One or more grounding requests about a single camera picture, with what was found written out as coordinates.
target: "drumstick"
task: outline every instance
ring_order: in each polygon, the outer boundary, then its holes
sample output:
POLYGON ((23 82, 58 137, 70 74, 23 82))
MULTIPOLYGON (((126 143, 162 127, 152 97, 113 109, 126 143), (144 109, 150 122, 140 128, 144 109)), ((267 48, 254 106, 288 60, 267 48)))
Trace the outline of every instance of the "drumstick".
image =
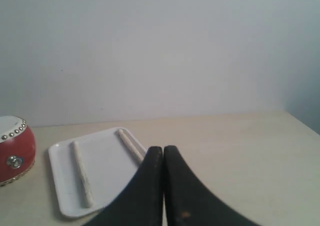
POLYGON ((118 130, 118 134, 119 134, 121 140, 123 141, 123 143, 125 144, 125 146, 127 147, 127 149, 129 149, 131 154, 136 158, 138 163, 141 163, 143 161, 144 157, 140 154, 140 152, 137 150, 137 148, 134 146, 134 144, 130 141, 130 139, 127 137, 127 135, 125 135, 125 133, 123 132, 122 129, 118 130))
POLYGON ((86 206, 89 208, 89 207, 92 207, 94 205, 94 198, 92 197, 90 184, 89 184, 88 177, 86 175, 85 168, 84 168, 84 165, 83 165, 83 161, 82 161, 82 158, 81 158, 81 154, 80 154, 80 151, 79 151, 79 145, 78 145, 78 143, 76 141, 73 141, 72 142, 72 146, 73 146, 73 153, 74 153, 74 157, 75 157, 75 162, 76 162, 76 167, 77 167, 77 170, 78 170, 78 174, 79 174, 79 177, 81 179, 82 185, 83 185, 84 190, 85 190, 84 191, 85 203, 86 203, 86 206))

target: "black object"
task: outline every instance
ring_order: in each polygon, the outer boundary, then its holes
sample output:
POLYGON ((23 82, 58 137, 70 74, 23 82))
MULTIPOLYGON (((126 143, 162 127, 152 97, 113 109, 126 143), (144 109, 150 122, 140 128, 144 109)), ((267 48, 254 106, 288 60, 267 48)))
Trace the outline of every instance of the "black object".
POLYGON ((161 226, 163 192, 168 226, 258 226, 212 194, 175 146, 164 159, 160 147, 149 148, 127 187, 86 226, 161 226))
POLYGON ((142 164, 125 189, 86 226, 161 226, 162 162, 162 148, 149 148, 142 164))
POLYGON ((168 226, 258 226, 212 194, 177 147, 164 148, 163 180, 168 226))

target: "red drum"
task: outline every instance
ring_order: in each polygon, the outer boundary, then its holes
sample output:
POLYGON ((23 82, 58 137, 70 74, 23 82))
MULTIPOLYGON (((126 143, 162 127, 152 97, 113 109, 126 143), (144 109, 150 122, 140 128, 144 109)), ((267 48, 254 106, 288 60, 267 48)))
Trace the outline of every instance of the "red drum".
POLYGON ((25 120, 0 117, 0 186, 23 176, 34 164, 36 142, 25 120))

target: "beige table surface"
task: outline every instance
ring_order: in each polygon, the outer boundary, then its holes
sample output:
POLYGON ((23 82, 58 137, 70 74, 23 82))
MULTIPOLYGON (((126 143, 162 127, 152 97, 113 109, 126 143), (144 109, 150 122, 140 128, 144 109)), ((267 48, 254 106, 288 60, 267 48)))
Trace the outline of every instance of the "beige table surface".
POLYGON ((116 126, 128 128, 145 147, 176 145, 212 192, 262 225, 320 225, 320 136, 286 112, 34 128, 36 163, 0 188, 0 225, 88 221, 93 215, 60 215, 48 148, 116 126))

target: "white tray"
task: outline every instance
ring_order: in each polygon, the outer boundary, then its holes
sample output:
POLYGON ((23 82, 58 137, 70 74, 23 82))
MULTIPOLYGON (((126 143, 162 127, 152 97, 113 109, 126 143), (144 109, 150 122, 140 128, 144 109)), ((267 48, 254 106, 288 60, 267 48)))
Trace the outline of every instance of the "white tray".
MULTIPOLYGON (((138 163, 112 128, 58 142, 49 149, 54 184, 60 211, 67 217, 81 217, 111 203, 129 183, 138 163), (77 141, 87 174, 94 206, 86 208, 83 187, 78 175, 71 142, 77 141)), ((145 156, 146 149, 125 128, 132 142, 145 156)))

